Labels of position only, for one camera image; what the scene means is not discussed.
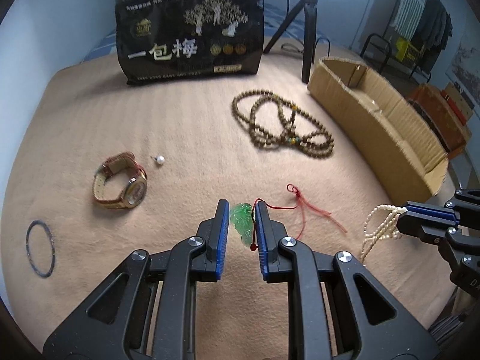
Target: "tripod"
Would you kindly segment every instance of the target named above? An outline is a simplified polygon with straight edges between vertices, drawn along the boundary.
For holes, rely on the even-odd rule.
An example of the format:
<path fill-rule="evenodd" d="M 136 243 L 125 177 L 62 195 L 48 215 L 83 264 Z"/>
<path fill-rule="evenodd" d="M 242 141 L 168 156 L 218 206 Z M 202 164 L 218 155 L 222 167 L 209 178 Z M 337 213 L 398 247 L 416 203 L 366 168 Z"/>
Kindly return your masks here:
<path fill-rule="evenodd" d="M 273 38 L 263 50 L 264 54 L 268 54 L 280 36 L 285 32 L 288 26 L 294 21 L 300 11 L 305 12 L 305 35 L 303 38 L 303 65 L 301 80 L 302 83 L 308 84 L 310 80 L 311 62 L 314 59 L 315 36 L 317 33 L 317 2 L 318 0 L 300 0 L 292 10 L 287 14 L 285 20 L 280 25 Z"/>

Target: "black package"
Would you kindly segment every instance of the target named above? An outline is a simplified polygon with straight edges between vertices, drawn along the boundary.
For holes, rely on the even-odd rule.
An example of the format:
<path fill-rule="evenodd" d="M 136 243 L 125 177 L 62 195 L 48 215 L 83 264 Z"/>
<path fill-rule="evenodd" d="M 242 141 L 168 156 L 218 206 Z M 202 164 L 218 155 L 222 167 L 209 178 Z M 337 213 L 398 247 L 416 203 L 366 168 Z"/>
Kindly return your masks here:
<path fill-rule="evenodd" d="M 129 84 L 258 71 L 263 0 L 129 0 L 115 16 Z"/>

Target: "red string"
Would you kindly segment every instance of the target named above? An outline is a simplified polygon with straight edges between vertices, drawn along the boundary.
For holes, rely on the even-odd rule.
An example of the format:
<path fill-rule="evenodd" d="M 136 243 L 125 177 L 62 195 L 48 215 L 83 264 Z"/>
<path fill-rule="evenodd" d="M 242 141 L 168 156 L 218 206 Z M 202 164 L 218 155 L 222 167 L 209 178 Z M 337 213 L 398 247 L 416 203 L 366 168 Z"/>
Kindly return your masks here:
<path fill-rule="evenodd" d="M 297 201 L 297 204 L 294 207 L 272 206 L 272 205 L 268 204 L 267 202 L 265 202 L 263 199 L 260 199 L 260 198 L 256 199 L 255 203 L 253 203 L 253 207 L 252 207 L 252 210 L 251 210 L 251 221 L 253 222 L 253 233 L 252 233 L 250 250 L 255 251 L 258 248 L 258 246 L 255 244 L 255 235 L 256 235 L 256 232 L 257 232 L 257 228 L 256 228 L 255 220 L 254 220 L 254 210 L 255 210 L 255 206 L 257 205 L 257 202 L 265 202 L 267 207 L 273 208 L 274 210 L 294 210 L 297 207 L 300 207 L 301 216 L 302 216 L 302 228 L 301 228 L 300 232 L 298 233 L 297 237 L 295 237 L 295 239 L 300 239 L 302 237 L 303 231 L 305 230 L 306 219 L 305 219 L 305 207 L 304 206 L 307 206 L 313 212 L 316 212 L 317 214 L 323 216 L 324 218 L 327 218 L 328 220 L 332 221 L 333 223 L 335 223 L 340 228 L 340 230 L 342 230 L 345 234 L 347 233 L 347 229 L 345 229 L 344 226 L 342 226 L 342 224 L 339 221 L 337 221 L 335 218 L 333 218 L 331 212 L 328 212 L 328 211 L 322 210 L 318 207 L 315 207 L 313 204 L 311 204 L 304 197 L 302 192 L 296 186 L 294 186 L 293 184 L 287 184 L 286 189 L 287 189 L 288 192 L 291 192 L 291 193 L 295 194 L 295 199 Z"/>

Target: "silver screw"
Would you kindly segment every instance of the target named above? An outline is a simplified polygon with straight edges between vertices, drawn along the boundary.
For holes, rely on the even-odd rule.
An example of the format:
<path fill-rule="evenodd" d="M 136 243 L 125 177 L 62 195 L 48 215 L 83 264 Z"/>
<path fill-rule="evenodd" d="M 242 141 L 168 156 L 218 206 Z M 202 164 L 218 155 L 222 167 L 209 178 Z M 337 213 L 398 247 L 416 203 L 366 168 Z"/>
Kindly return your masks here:
<path fill-rule="evenodd" d="M 203 239 L 197 236 L 191 237 L 188 239 L 188 244 L 190 246 L 200 246 L 201 244 L 203 244 Z"/>
<path fill-rule="evenodd" d="M 282 243 L 283 246 L 291 248 L 292 246 L 295 246 L 295 244 L 297 243 L 297 240 L 294 239 L 293 237 L 284 237 L 280 242 Z"/>
<path fill-rule="evenodd" d="M 347 251 L 338 252 L 337 257 L 343 263 L 348 263 L 352 260 L 352 255 Z"/>
<path fill-rule="evenodd" d="M 131 254 L 131 257 L 135 261 L 144 260 L 146 256 L 147 256 L 147 252 L 145 252 L 143 249 L 138 249 Z"/>

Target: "tan bedspread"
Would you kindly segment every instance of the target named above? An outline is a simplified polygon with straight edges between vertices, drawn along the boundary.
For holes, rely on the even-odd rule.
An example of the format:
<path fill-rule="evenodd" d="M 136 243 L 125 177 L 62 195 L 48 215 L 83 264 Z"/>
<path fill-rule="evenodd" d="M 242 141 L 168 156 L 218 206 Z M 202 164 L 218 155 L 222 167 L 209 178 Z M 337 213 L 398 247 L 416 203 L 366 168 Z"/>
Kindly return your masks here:
<path fill-rule="evenodd" d="M 270 54 L 256 76 L 137 88 L 125 84 L 116 56 L 110 55 L 52 78 L 15 160 L 1 219 L 11 307 L 39 349 L 130 252 L 170 249 L 213 217 L 220 198 L 231 207 L 257 197 L 294 204 L 286 191 L 287 183 L 294 183 L 349 229 L 343 235 L 308 214 L 302 240 L 323 253 L 358 255 L 362 223 L 374 206 L 388 203 L 387 196 L 342 130 L 308 95 L 301 65 L 299 58 Z M 323 121 L 335 138 L 333 156 L 319 160 L 294 149 L 255 148 L 231 114 L 232 98 L 252 88 L 273 90 Z M 247 111 L 252 103 L 246 100 L 241 107 Z M 257 120 L 279 131 L 272 104 L 259 111 Z M 95 170 L 106 157 L 125 150 L 146 168 L 145 200 L 131 211 L 96 207 L 91 196 Z M 150 158 L 159 154 L 166 159 L 163 167 Z M 445 183 L 443 201 L 453 192 L 450 179 Z M 301 228 L 297 211 L 270 215 L 291 235 Z M 55 238 L 57 265 L 47 279 L 35 275 L 26 257 L 25 234 L 34 219 L 48 223 Z M 33 232 L 31 244 L 39 267 L 47 270 L 50 249 L 41 229 Z M 453 289 L 436 248 L 416 239 L 382 241 L 366 264 L 425 326 Z M 200 360 L 287 357 L 287 287 L 262 281 L 258 254 L 244 247 L 231 227 L 222 281 L 198 285 L 197 354 Z"/>

